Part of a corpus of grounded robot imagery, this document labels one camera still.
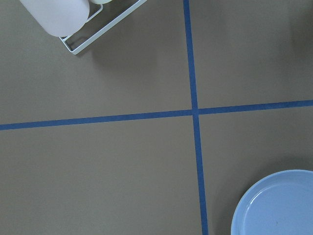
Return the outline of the blue round plate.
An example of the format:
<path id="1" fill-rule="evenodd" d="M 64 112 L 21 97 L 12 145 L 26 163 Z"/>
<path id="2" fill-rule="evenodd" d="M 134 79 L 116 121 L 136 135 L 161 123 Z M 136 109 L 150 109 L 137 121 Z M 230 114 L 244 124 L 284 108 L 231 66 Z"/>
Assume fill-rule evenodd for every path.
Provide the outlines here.
<path id="1" fill-rule="evenodd" d="M 240 199 L 231 223 L 233 235 L 311 235 L 313 173 L 285 170 L 250 187 Z"/>

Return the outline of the cream white plastic cup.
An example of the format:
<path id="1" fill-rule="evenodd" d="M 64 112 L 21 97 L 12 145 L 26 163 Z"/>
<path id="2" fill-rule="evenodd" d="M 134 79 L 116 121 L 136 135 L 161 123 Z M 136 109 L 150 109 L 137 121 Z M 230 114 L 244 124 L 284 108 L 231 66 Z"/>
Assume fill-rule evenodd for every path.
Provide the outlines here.
<path id="1" fill-rule="evenodd" d="M 106 4 L 108 2 L 111 2 L 112 0 L 90 0 L 90 2 L 94 4 Z"/>

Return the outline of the pink plastic cup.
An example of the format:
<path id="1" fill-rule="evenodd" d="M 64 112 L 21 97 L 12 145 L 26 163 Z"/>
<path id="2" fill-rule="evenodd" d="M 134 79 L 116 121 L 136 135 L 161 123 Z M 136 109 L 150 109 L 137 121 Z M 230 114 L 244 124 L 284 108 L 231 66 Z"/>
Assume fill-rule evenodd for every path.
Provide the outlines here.
<path id="1" fill-rule="evenodd" d="M 40 26 L 55 37 L 76 33 L 89 17 L 87 0 L 22 0 L 21 3 Z"/>

